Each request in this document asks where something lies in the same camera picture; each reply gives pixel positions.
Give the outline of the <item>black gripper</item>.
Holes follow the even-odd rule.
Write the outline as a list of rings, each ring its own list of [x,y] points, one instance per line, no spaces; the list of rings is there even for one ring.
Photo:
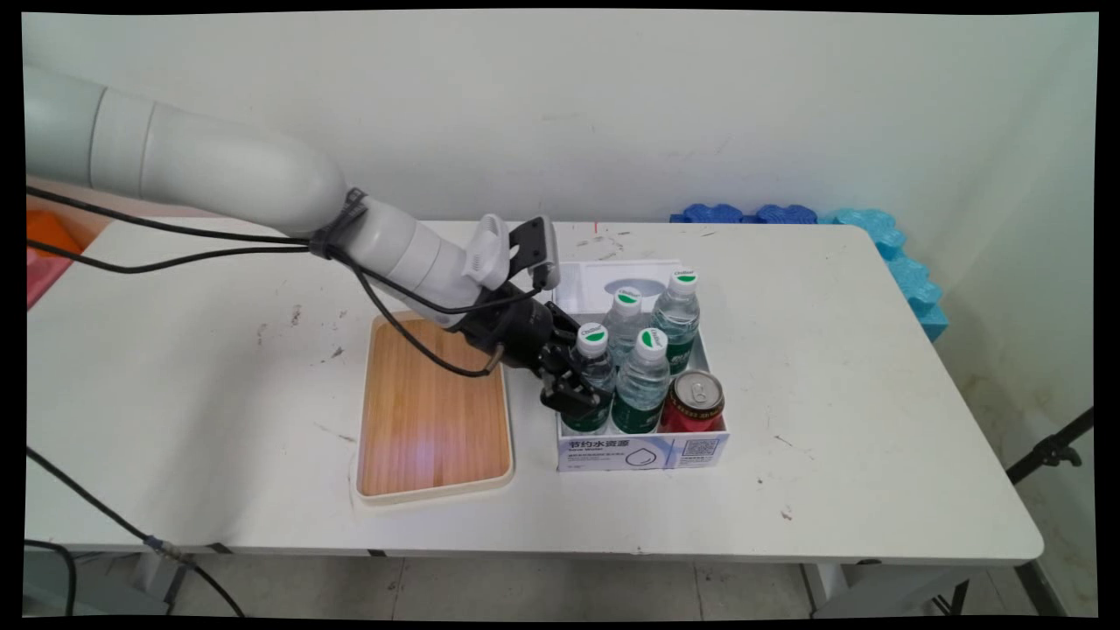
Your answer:
[[[597,413],[613,393],[585,373],[591,363],[573,348],[580,324],[556,303],[541,303],[511,282],[480,291],[477,304],[501,298],[517,300],[466,312],[455,331],[484,354],[493,354],[501,345],[501,362],[511,368],[536,370],[542,383],[540,402],[549,410],[567,417]]]

